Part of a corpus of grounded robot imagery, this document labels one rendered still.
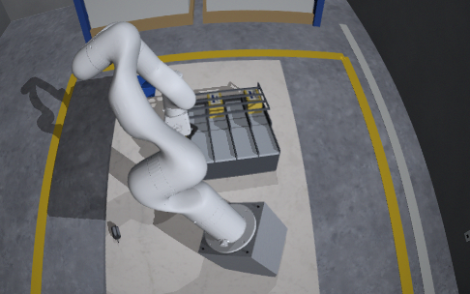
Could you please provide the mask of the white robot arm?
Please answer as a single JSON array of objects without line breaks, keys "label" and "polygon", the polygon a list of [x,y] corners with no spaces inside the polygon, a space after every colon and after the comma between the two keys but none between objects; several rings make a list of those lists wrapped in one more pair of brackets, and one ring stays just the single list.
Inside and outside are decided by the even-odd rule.
[{"label": "white robot arm", "polygon": [[73,75],[89,80],[113,63],[108,101],[116,119],[127,134],[160,149],[130,170],[128,187],[132,196],[148,208],[183,214],[205,231],[206,242],[213,250],[230,253],[243,248],[255,232],[253,212],[244,205],[230,204],[238,215],[202,181],[207,172],[204,154],[163,121],[137,78],[139,74],[162,93],[162,111],[166,115],[178,116],[196,102],[183,74],[165,65],[128,22],[108,24],[83,47],[73,58]]}]

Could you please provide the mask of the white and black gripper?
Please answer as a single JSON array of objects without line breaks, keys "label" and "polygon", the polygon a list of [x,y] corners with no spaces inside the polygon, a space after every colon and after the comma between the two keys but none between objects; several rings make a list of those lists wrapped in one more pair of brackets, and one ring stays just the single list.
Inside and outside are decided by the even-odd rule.
[{"label": "white and black gripper", "polygon": [[[187,111],[178,116],[166,116],[164,113],[164,122],[174,130],[186,135],[189,139],[197,132],[198,127],[190,123]],[[192,130],[191,130],[192,128]]]}]

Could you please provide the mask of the blue open bin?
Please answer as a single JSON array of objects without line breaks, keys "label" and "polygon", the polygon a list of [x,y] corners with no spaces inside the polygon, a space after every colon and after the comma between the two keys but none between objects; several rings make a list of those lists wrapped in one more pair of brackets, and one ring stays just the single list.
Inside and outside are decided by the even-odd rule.
[{"label": "blue open bin", "polygon": [[138,75],[137,78],[140,83],[140,86],[143,89],[143,92],[145,93],[145,96],[147,98],[155,97],[156,88],[152,86],[150,83],[148,83],[145,79],[143,79],[140,75]]}]

